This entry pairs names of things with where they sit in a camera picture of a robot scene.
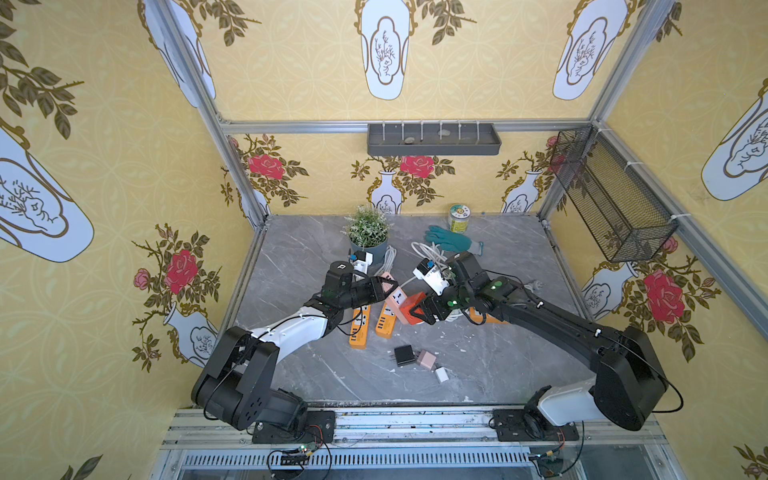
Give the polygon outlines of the red cube adapter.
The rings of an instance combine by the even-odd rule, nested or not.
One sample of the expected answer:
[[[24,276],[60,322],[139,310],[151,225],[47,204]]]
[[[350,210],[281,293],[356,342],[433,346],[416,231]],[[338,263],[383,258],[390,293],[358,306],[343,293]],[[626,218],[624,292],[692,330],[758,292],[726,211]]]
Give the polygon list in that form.
[[[409,325],[417,325],[424,322],[425,313],[422,308],[422,302],[426,298],[425,292],[408,296],[400,305],[399,311],[404,321]]]

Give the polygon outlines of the pink power strip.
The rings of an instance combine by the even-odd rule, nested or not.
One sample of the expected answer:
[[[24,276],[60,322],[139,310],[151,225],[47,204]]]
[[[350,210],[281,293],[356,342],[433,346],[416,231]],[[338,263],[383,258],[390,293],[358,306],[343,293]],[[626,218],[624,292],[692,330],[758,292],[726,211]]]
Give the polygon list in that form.
[[[405,314],[400,310],[400,307],[407,300],[408,296],[403,289],[397,285],[391,294],[385,299],[386,306],[392,311],[395,317],[403,324],[409,325],[409,322]]]

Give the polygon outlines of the pink plug adapter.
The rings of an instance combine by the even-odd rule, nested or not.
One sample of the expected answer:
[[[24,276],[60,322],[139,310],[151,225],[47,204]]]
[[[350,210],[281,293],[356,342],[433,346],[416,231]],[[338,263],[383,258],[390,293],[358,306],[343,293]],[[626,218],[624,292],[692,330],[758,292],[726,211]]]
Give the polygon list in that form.
[[[417,357],[417,364],[427,370],[432,370],[435,367],[437,357],[435,354],[429,351],[421,351]]]

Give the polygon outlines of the black plug adapter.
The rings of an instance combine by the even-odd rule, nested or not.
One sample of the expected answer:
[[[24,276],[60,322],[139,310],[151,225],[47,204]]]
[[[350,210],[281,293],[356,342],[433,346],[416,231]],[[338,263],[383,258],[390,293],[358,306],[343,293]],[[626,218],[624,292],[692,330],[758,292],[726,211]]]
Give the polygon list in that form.
[[[416,362],[416,355],[411,345],[403,345],[393,350],[395,361],[398,367],[413,364]]]

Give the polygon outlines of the small white plug adapter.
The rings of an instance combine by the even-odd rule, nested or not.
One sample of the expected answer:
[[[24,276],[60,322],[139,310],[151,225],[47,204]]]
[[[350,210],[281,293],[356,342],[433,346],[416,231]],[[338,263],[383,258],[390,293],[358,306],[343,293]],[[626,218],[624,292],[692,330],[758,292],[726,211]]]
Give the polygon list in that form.
[[[449,380],[449,376],[447,373],[447,370],[443,367],[439,367],[435,370],[435,374],[439,380],[440,383],[447,382]]]

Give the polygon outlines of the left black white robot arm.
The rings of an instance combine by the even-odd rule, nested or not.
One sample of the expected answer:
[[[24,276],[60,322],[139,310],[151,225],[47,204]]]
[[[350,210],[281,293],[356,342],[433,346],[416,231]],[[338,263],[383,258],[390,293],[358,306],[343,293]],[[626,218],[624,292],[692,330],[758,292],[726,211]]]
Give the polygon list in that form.
[[[299,348],[330,333],[348,309],[385,300],[398,287],[381,276],[352,273],[325,282],[295,313],[261,329],[233,326],[215,345],[191,390],[192,402],[207,419],[237,430],[270,424],[286,430],[303,428],[304,401],[272,387],[277,364]]]

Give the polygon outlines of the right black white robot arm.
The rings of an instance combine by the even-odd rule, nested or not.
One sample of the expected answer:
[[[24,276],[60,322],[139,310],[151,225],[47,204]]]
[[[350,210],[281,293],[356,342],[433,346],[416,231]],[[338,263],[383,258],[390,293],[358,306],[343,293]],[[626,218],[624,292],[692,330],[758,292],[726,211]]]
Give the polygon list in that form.
[[[441,294],[426,295],[408,313],[433,325],[455,310],[470,308],[533,332],[595,374],[592,381],[537,390],[523,410],[524,425],[535,438],[548,428],[601,418],[638,431],[659,411],[657,404],[672,386],[645,332],[592,323],[534,295],[515,279],[498,277],[476,288],[448,286]]]

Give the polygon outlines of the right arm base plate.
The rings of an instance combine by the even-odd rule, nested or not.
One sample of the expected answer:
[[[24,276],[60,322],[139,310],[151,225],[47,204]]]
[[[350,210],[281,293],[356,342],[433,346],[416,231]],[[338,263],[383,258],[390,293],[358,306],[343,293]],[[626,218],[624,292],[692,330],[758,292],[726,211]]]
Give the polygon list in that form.
[[[553,426],[541,414],[520,408],[494,409],[490,428],[500,442],[555,442],[578,441],[579,429],[573,424]]]

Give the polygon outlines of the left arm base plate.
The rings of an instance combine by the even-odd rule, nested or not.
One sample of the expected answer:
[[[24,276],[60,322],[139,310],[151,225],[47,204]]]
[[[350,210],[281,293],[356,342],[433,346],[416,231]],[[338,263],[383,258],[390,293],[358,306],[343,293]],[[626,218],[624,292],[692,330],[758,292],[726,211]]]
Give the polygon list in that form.
[[[259,421],[252,435],[252,443],[331,443],[334,439],[336,419],[336,412],[333,410],[308,410],[289,424]]]

